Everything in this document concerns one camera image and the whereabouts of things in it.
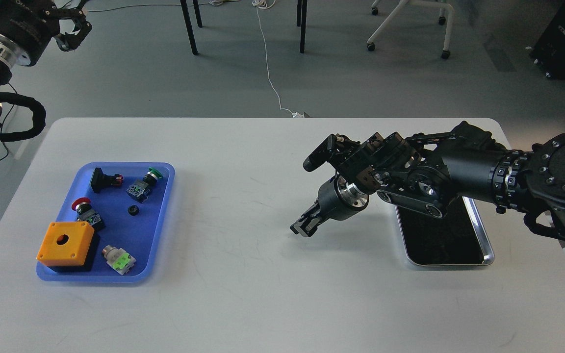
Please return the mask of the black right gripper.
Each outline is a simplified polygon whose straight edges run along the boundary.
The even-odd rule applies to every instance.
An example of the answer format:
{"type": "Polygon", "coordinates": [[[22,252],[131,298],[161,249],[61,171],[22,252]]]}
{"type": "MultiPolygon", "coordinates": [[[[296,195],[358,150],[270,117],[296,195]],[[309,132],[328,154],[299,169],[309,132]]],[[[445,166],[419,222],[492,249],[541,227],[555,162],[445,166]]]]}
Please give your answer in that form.
{"type": "Polygon", "coordinates": [[[318,227],[329,219],[344,221],[365,210],[369,195],[344,178],[331,178],[318,190],[317,199],[299,219],[290,225],[296,235],[312,237],[318,227]]]}

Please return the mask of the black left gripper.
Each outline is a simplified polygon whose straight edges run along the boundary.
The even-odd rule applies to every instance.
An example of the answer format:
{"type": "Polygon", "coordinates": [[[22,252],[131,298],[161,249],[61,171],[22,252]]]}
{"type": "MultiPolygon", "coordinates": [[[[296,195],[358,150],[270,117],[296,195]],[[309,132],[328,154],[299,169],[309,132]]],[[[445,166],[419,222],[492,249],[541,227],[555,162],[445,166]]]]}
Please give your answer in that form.
{"type": "Polygon", "coordinates": [[[74,24],[72,33],[59,33],[59,20],[44,17],[45,11],[54,9],[53,0],[0,0],[0,36],[22,50],[21,66],[34,66],[53,37],[61,51],[78,49],[93,29],[87,21],[87,3],[80,0],[76,7],[54,10],[57,19],[74,24]]]}

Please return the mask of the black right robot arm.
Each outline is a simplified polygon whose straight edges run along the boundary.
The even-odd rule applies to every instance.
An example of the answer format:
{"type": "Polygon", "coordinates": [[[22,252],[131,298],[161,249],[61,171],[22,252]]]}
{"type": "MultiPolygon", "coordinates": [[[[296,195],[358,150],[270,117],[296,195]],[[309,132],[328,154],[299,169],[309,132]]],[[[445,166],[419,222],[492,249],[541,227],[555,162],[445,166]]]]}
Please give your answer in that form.
{"type": "Polygon", "coordinates": [[[465,121],[449,132],[402,138],[375,133],[364,142],[329,135],[303,163],[307,172],[329,163],[332,178],[290,226],[311,237],[329,219],[346,220],[379,197],[435,219],[458,197],[512,209],[536,235],[565,241],[565,133],[531,151],[510,150],[491,132],[465,121]]]}

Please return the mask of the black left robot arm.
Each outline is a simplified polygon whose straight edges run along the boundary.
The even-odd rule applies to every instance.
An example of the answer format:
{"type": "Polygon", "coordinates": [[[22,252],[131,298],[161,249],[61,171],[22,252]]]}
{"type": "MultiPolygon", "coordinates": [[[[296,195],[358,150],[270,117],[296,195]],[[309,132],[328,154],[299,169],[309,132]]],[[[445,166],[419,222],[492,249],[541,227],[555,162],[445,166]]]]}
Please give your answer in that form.
{"type": "MultiPolygon", "coordinates": [[[[84,0],[75,7],[57,7],[52,0],[0,0],[0,87],[9,83],[14,65],[34,66],[51,40],[62,51],[77,49],[92,29],[85,5],[84,0]]],[[[44,130],[46,110],[36,99],[0,92],[0,116],[2,103],[31,110],[33,125],[20,132],[0,132],[1,142],[31,139],[44,130]]]]}

